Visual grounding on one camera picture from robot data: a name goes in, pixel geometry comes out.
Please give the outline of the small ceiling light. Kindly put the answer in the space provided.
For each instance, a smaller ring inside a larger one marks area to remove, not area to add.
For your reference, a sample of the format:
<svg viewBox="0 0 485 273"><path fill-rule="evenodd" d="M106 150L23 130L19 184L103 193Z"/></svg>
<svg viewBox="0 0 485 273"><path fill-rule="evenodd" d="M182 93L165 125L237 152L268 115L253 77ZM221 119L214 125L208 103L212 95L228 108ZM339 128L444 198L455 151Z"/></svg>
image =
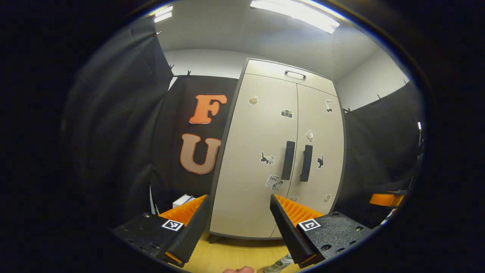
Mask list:
<svg viewBox="0 0 485 273"><path fill-rule="evenodd" d="M157 10L156 12L154 12L154 14L153 14L154 23L158 23L158 22L163 21L165 19L171 18L172 17L172 10L173 10L173 6L168 6L168 7L161 8L161 9Z"/></svg>

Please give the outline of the grey cabinet door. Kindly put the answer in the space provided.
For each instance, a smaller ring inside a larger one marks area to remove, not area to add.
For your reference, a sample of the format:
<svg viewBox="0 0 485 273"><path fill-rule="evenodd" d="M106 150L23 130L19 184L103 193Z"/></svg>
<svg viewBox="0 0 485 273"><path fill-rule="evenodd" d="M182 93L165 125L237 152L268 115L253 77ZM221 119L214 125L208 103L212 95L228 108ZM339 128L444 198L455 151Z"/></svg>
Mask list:
<svg viewBox="0 0 485 273"><path fill-rule="evenodd" d="M279 240L272 194L286 195L281 179L286 144L297 140L296 83L244 74L235 96L209 231L250 240Z"/></svg>
<svg viewBox="0 0 485 273"><path fill-rule="evenodd" d="M331 211L344 165L344 124L338 98L297 85L297 137L291 179L277 195L322 214ZM313 146L309 180L300 182L305 145Z"/></svg>

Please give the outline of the black backdrop cloth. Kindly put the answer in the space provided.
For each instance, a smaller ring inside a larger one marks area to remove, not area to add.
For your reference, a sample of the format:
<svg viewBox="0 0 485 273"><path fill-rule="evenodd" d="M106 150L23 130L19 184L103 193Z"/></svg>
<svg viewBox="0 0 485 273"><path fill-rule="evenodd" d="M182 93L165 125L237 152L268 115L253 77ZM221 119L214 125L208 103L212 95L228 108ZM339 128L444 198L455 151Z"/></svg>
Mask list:
<svg viewBox="0 0 485 273"><path fill-rule="evenodd" d="M173 79L152 17L114 33L83 65L62 116L62 148L76 189L104 225L149 211L150 145Z"/></svg>
<svg viewBox="0 0 485 273"><path fill-rule="evenodd" d="M334 209L374 228L391 209L371 204L376 193L405 190L417 166L419 126L426 122L422 94L413 82L346 113L346 159Z"/></svg>
<svg viewBox="0 0 485 273"><path fill-rule="evenodd" d="M211 193L237 83L226 77L180 76L163 97L151 144L151 195L159 212L185 194Z"/></svg>

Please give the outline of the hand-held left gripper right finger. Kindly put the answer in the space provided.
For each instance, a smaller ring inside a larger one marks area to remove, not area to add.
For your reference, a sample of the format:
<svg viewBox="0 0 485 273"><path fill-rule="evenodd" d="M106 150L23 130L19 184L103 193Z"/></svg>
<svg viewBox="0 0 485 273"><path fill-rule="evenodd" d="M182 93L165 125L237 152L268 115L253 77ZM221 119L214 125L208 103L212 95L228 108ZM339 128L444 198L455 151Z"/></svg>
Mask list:
<svg viewBox="0 0 485 273"><path fill-rule="evenodd" d="M324 215L277 194L271 195L270 211L293 262L300 268L350 252L374 233L341 212Z"/></svg>

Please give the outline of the grey cabinet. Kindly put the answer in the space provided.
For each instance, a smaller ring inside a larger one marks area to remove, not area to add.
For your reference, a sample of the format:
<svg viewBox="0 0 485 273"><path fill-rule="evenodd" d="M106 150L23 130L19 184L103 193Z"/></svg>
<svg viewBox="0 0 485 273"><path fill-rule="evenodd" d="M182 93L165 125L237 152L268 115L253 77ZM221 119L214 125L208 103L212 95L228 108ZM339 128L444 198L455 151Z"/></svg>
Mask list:
<svg viewBox="0 0 485 273"><path fill-rule="evenodd" d="M287 71L287 70L305 74L307 76L307 78L305 80L298 80L298 79L288 77L288 76L285 75L285 71ZM324 76L321 76L319 74L316 74L316 73L313 73L313 72L310 72L310 71L307 71L307 70L304 70L304 69L288 66L288 65L285 65L285 64L277 63L277 62L259 60L259 59L253 59L253 58L247 59L245 65L244 65L243 71L241 73L237 88L235 90L231 109L229 110L227 124L226 124L226 128L225 128L224 135L223 135L223 142L222 142L222 145L221 145L221 149L219 151L220 152L219 153L219 159L218 159L218 162L216 163L216 168L215 168L215 173L214 173L214 182L213 182L213 193L211 194L211 196L212 196L212 212L213 212L214 196L215 196L215 193L216 193L217 181L218 181L218 175L219 175L219 165L221 163L222 154L223 154L223 145L225 145L227 134L228 134L228 124L231 122L231 119L232 119L232 113L233 113L234 104L235 104L235 96L237 95L237 91L240 87L243 76L246 73L253 74L253 75L261 75L261 76L275 78L275 79L286 80L286 81L289 81L289 82L296 83L296 85L305 85L305 86L308 86L310 88L315 88L317 90L323 91L323 92L331 94L333 96L336 96L338 98L338 102L339 102L339 105L340 105L340 108L341 108L340 98L337 94L334 83L330 79L327 79ZM345 154L346 154L346 144L345 144L345 136L344 136L344 159L345 159ZM332 206L331 211L334 208L337 197L338 197L338 193L337 193L337 196L336 196L336 199L334 201L334 204ZM207 228L207 231L208 231L209 234L214 235L214 236L220 236L220 237L229 237L229 236L218 235L218 234L210 232L209 231L210 223L211 223L211 219L209 220L208 228ZM242 239L242 240L249 240L248 238L242 238L242 237L233 237L233 238L238 238L238 239Z"/></svg>

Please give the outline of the white plastic bottle green label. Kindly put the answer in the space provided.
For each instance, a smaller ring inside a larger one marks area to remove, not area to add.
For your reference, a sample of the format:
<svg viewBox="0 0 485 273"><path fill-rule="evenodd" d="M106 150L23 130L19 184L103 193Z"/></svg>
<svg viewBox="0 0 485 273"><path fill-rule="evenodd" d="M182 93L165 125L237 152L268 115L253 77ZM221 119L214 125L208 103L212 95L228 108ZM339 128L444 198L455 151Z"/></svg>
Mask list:
<svg viewBox="0 0 485 273"><path fill-rule="evenodd" d="M281 259L277 260L274 264L269 267L266 267L262 270L262 273L281 273L285 268L293 263L293 258L290 253L286 254L285 256L281 257Z"/></svg>

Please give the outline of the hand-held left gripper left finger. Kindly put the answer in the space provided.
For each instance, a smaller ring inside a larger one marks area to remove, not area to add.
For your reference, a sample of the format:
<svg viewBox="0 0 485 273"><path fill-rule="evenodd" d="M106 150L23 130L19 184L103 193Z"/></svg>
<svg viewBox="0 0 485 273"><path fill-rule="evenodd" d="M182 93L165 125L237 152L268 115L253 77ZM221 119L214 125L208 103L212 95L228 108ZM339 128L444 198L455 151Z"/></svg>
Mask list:
<svg viewBox="0 0 485 273"><path fill-rule="evenodd" d="M163 213L156 210L152 197L150 206L151 212L139 214L110 232L151 259L183 268L206 228L210 195L194 198Z"/></svg>

